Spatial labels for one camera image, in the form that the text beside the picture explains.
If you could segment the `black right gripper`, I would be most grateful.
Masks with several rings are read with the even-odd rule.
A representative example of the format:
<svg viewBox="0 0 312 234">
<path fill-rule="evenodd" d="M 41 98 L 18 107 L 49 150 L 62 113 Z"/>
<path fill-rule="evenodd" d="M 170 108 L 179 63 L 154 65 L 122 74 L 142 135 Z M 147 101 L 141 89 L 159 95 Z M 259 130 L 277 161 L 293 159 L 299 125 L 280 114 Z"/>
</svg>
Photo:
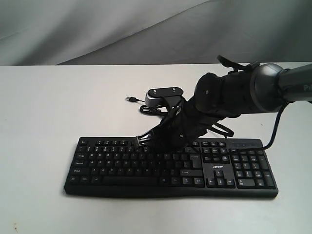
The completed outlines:
<svg viewBox="0 0 312 234">
<path fill-rule="evenodd" d="M 213 117 L 195 108 L 195 98 L 183 102 L 177 115 L 167 115 L 160 123 L 138 135 L 134 139 L 137 148 L 156 148 L 159 152 L 176 152 L 187 147 L 200 136 L 207 133 L 207 128 L 215 122 Z"/>
</svg>

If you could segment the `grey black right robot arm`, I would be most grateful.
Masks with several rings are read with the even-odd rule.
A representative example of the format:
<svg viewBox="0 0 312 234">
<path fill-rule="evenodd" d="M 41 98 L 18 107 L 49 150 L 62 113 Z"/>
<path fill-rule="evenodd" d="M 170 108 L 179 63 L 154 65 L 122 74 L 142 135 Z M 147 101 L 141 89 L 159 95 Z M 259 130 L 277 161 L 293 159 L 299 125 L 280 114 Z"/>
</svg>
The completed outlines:
<svg viewBox="0 0 312 234">
<path fill-rule="evenodd" d="M 189 100 L 178 87 L 150 89 L 146 105 L 164 107 L 167 113 L 157 126 L 135 138 L 135 146 L 173 152 L 208 131 L 232 137 L 233 131 L 221 125 L 221 120 L 244 114 L 280 115 L 288 104 L 312 99 L 311 65 L 284 69 L 273 63 L 243 66 L 228 62 L 226 67 L 232 70 L 225 76 L 203 75 Z"/>
</svg>

